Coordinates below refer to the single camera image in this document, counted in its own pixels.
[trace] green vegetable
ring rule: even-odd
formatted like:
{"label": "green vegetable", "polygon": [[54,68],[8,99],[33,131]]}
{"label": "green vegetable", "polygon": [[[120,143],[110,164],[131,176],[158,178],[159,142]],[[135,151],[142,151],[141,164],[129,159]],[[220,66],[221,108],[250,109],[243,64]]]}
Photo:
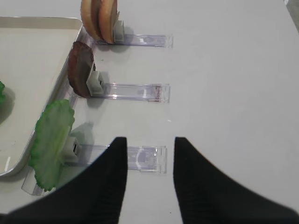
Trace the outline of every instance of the green vegetable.
{"label": "green vegetable", "polygon": [[5,95],[3,94],[3,90],[5,85],[0,81],[0,105],[5,102]]}
{"label": "green vegetable", "polygon": [[35,170],[37,185],[50,191],[56,187],[62,171],[62,150],[74,123],[74,110],[68,100],[48,105],[36,123],[36,138],[29,165]]}

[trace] white plastic clip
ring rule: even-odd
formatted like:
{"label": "white plastic clip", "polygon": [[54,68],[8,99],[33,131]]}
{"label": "white plastic clip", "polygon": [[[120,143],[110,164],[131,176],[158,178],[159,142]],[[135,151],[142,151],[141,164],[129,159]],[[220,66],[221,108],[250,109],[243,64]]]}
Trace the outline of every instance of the white plastic clip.
{"label": "white plastic clip", "polygon": [[90,95],[93,96],[94,94],[102,95],[104,94],[105,84],[103,77],[99,71],[94,71],[93,69],[89,73],[89,77],[86,81],[87,88],[90,92]]}
{"label": "white plastic clip", "polygon": [[118,20],[120,16],[120,12],[118,12],[115,23],[113,27],[113,36],[114,42],[124,42],[125,41],[125,27],[124,22],[122,20]]}
{"label": "white plastic clip", "polygon": [[78,143],[77,139],[75,137],[68,137],[62,150],[64,160],[77,161],[80,151],[81,146]]}

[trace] brown food slice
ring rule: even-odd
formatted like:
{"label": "brown food slice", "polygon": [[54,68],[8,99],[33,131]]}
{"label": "brown food slice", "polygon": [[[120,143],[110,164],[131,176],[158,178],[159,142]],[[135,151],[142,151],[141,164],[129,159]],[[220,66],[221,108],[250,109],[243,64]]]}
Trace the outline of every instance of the brown food slice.
{"label": "brown food slice", "polygon": [[93,62],[93,50],[85,43],[74,42],[69,55],[68,78],[74,92],[81,97],[91,97],[86,81]]}
{"label": "brown food slice", "polygon": [[113,27],[117,19],[117,0],[102,0],[99,13],[100,31],[107,43],[114,43]]}
{"label": "brown food slice", "polygon": [[82,0],[81,19],[87,33],[95,40],[103,40],[100,25],[99,12],[102,0]]}

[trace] white surface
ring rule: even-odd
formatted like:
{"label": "white surface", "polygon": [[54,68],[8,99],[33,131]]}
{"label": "white surface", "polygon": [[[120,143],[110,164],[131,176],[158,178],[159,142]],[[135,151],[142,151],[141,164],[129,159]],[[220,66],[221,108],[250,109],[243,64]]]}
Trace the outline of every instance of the white surface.
{"label": "white surface", "polygon": [[[0,3],[2,15],[79,16],[79,0]],[[181,223],[172,181],[175,136],[187,137],[241,184],[299,211],[299,36],[284,2],[119,0],[119,10],[135,33],[174,36],[173,49],[95,53],[110,82],[170,83],[169,105],[76,105],[74,129],[87,133],[85,142],[126,136],[131,146],[168,147],[167,175],[129,172],[120,223]],[[88,121],[93,125],[83,125]],[[29,200],[21,182],[0,184],[0,212]]]}
{"label": "white surface", "polygon": [[0,174],[24,157],[80,28],[78,20],[0,18],[0,80],[7,96],[0,108]]}

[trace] dark brown slice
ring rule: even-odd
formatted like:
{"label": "dark brown slice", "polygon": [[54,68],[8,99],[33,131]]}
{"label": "dark brown slice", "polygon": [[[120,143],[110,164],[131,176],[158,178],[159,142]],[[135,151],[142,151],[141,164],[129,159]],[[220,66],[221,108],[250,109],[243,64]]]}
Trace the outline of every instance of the dark brown slice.
{"label": "dark brown slice", "polygon": [[68,78],[74,92],[81,97],[91,97],[86,81],[93,62],[93,50],[85,43],[74,42],[69,56]]}

